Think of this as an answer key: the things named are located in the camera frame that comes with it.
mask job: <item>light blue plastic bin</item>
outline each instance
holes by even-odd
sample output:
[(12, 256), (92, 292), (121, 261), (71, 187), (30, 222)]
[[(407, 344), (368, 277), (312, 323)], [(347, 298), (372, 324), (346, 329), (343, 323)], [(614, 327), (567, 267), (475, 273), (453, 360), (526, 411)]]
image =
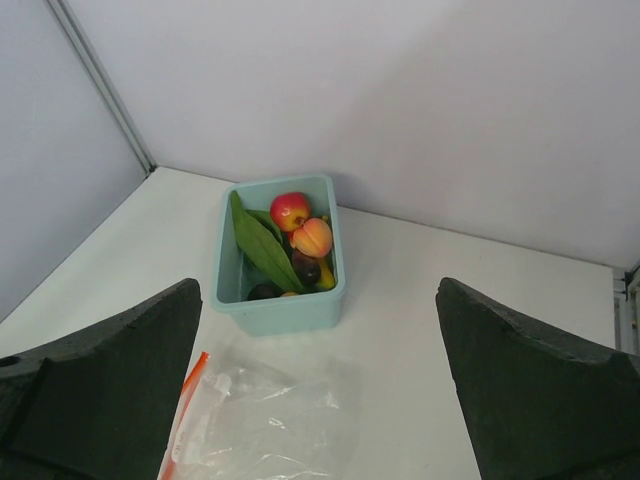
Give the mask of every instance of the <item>light blue plastic bin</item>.
[[(253, 286), (266, 280), (255, 269), (243, 268), (245, 261), (236, 245), (231, 217), (230, 194), (237, 191), (247, 209), (269, 210), (272, 200), (283, 193), (303, 192), (313, 216), (329, 215), (333, 230), (331, 250), (336, 286), (327, 292), (284, 298), (247, 301)], [(346, 288), (338, 208), (333, 182), (326, 175), (303, 175), (240, 183), (225, 193), (218, 229), (211, 303), (229, 313), (238, 326), (252, 336), (279, 335), (334, 327), (340, 319)]]

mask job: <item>white table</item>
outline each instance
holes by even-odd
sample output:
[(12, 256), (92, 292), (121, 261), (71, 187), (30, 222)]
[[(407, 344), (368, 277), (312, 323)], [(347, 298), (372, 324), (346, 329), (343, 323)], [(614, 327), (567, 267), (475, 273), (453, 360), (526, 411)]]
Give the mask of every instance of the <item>white table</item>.
[(357, 425), (345, 479), (473, 480), (479, 473), (434, 302), (442, 277), (614, 345), (611, 269), (348, 209), (340, 210), (349, 284), (339, 326), (248, 338), (209, 303), (228, 185), (158, 169), (0, 324), (0, 357), (193, 277), (204, 300), (193, 358), (232, 346), (278, 368), (343, 380)]

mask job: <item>white wall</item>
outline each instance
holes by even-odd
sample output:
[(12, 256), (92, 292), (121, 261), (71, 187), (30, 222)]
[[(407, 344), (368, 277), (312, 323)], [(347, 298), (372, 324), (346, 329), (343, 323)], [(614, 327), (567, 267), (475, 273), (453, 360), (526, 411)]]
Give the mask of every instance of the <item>white wall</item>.
[(45, 2), (3, 5), (0, 70), (2, 321), (144, 174)]
[(640, 2), (71, 3), (162, 165), (640, 259)]

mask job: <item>leaf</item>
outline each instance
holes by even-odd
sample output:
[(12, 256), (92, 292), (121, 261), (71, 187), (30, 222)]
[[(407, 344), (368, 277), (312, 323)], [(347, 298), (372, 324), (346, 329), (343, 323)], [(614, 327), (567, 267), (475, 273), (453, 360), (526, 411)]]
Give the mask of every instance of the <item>leaf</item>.
[(285, 292), (303, 293), (304, 286), (293, 271), (282, 245), (244, 209), (235, 190), (231, 192), (231, 214), (236, 243), (256, 268)]
[(247, 210), (247, 213), (271, 230), (276, 240), (282, 243), (282, 231), (278, 228), (276, 222), (273, 221), (269, 212), (265, 212), (264, 210)]

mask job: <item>clear plastic bag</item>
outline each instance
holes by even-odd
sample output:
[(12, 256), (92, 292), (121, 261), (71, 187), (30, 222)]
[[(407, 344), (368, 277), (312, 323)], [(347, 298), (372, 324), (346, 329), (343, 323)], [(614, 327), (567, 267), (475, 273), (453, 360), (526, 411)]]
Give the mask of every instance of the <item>clear plastic bag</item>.
[(170, 478), (338, 478), (332, 452), (343, 412), (330, 382), (298, 382), (259, 362), (236, 360), (204, 367), (174, 436)]

